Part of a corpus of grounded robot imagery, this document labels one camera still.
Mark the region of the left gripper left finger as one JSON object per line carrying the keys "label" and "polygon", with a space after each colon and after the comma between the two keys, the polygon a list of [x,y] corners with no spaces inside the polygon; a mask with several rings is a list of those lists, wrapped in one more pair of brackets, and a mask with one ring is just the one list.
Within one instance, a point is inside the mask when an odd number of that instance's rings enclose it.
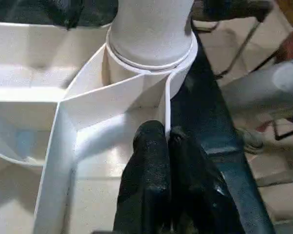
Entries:
{"label": "left gripper left finger", "polygon": [[141,124],[119,187],[113,231],[160,234],[170,222],[171,179],[165,130],[159,121]]}

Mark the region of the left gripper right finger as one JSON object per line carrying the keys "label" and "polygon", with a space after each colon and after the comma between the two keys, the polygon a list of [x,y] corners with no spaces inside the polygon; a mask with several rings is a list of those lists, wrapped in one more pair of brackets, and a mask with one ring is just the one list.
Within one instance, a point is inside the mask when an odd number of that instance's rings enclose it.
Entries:
{"label": "left gripper right finger", "polygon": [[243,234],[227,184],[205,150],[182,128],[168,141],[172,223],[177,234]]}

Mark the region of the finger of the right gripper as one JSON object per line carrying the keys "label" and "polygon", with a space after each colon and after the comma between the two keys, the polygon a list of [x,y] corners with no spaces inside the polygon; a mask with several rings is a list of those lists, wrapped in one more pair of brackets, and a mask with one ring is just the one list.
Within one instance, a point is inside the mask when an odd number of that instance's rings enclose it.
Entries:
{"label": "finger of the right gripper", "polygon": [[272,9],[269,0],[196,0],[193,20],[216,22],[254,17],[263,22]]}
{"label": "finger of the right gripper", "polygon": [[45,0],[44,9],[55,25],[75,28],[84,8],[83,0]]}

